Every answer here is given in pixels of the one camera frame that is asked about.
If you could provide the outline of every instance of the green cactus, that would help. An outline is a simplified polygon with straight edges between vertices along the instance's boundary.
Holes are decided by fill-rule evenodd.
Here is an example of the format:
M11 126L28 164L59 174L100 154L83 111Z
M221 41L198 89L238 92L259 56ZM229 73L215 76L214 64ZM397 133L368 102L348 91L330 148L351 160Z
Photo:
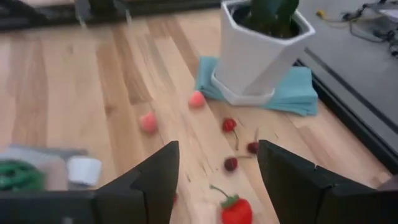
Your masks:
M44 190L44 174L22 161L0 161L0 191Z
M241 25L271 37L291 38L297 35L292 16L298 6L299 0L252 0Z

